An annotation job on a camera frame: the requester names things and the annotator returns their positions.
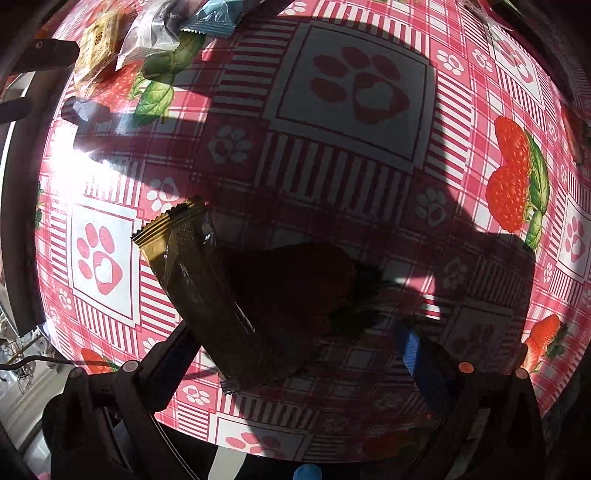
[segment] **pink object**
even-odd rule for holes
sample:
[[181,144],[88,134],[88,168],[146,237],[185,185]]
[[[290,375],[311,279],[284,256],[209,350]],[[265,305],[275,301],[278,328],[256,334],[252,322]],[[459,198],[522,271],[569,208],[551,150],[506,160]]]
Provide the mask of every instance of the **pink object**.
[[[79,40],[97,3],[80,0],[56,38]],[[139,100],[126,96],[121,111],[96,107],[87,123],[73,86],[64,91],[43,151],[36,233],[53,343],[68,358],[88,348],[122,364],[173,331],[179,315],[130,237],[198,193],[234,248],[324,241],[377,265],[394,314],[423,315],[428,334],[477,369],[504,370],[523,332],[558,314],[567,351],[531,377],[545,413],[591,335],[591,182],[570,161],[548,76],[508,34],[497,31],[491,47],[453,0],[266,11],[177,75],[165,121],[129,126]],[[589,85],[569,77],[591,118]],[[498,115],[532,133],[548,167],[531,295],[518,242],[482,243],[501,233],[485,200],[504,163]],[[524,239],[527,224],[516,234]],[[183,380],[157,419],[256,455],[362,460],[367,439],[433,424],[389,334],[384,323],[354,345],[331,343],[309,376],[229,397],[201,350],[196,380]]]

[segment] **table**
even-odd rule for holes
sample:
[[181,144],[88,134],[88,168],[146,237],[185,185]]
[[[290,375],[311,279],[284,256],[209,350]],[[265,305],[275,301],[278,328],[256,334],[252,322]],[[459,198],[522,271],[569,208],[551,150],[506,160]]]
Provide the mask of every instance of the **table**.
[[[55,38],[78,40],[96,4],[78,2]],[[120,95],[134,78],[126,70],[82,106],[70,84],[43,152],[37,270],[66,357],[120,365],[170,334],[178,313],[130,236],[198,193],[226,245],[322,241],[377,266],[389,316],[356,343],[326,342],[327,370],[241,394],[222,395],[202,350],[159,421],[255,455],[362,460],[371,438],[433,426],[392,352],[406,313],[495,371],[556,314],[560,352],[532,373],[541,413],[550,408],[590,340],[589,171],[572,160],[560,94],[509,34],[490,35],[450,0],[268,0],[176,76],[165,120],[135,126],[141,95]],[[588,115],[589,84],[576,82]],[[547,202],[529,187],[536,220],[501,220],[514,235],[498,222],[509,207],[486,196],[508,171],[500,116],[531,133],[547,167]],[[511,175],[497,183],[508,189]]]

